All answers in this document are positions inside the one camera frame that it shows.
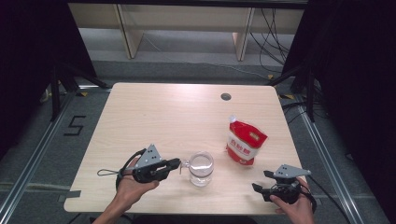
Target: table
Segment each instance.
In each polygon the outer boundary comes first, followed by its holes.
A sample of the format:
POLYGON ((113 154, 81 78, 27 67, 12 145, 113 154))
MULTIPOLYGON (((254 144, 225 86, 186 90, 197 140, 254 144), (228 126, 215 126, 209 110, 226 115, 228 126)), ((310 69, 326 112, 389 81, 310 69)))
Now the table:
POLYGON ((255 192, 275 180, 263 170, 280 164, 301 167, 276 91, 269 86, 117 83, 111 91, 68 198, 68 212, 102 212, 116 193, 114 175, 136 151, 154 144, 165 160, 188 159, 197 151, 214 158, 213 179, 204 188, 190 183, 188 169, 172 171, 128 211, 136 214, 273 214, 276 206, 255 192), (229 93, 231 100, 221 99, 229 93), (230 115, 254 124, 268 140, 252 166, 234 162, 225 150, 230 115))

